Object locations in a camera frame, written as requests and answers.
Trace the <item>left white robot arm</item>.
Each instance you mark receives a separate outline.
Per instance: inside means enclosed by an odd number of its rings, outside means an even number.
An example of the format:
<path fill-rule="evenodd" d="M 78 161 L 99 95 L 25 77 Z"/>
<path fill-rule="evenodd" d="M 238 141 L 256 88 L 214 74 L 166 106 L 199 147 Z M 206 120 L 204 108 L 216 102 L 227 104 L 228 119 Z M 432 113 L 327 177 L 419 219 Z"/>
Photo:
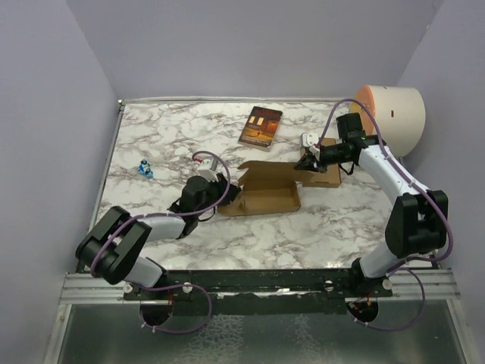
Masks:
<path fill-rule="evenodd" d="M 241 192 L 222 174 L 217 174 L 214 181 L 194 176 L 187 180 L 180 198 L 167 212 L 133 217 L 126 209 L 114 206 L 84 237 L 75 256 L 109 284 L 138 284 L 147 297 L 159 299 L 167 292 L 167 280 L 162 276 L 165 269 L 141 257 L 145 244 L 190 235 L 203 221 L 201 215 L 228 206 Z"/>

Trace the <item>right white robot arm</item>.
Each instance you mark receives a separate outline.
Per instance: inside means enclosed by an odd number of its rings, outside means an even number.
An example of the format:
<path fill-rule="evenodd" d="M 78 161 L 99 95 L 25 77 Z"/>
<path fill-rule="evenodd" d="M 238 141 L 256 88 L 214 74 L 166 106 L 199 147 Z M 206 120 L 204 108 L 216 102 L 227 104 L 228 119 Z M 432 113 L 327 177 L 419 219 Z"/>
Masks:
<path fill-rule="evenodd" d="M 449 201 L 443 191 L 430 190 L 402 169 L 384 141 L 365 133 L 358 113 L 340 116 L 336 122 L 337 144 L 323 146 L 315 133 L 300 136 L 302 156 L 295 169 L 325 172 L 331 165 L 351 162 L 368 172 L 392 203 L 384 242 L 349 269 L 349 290 L 364 297 L 403 263 L 423 260 L 445 246 Z"/>

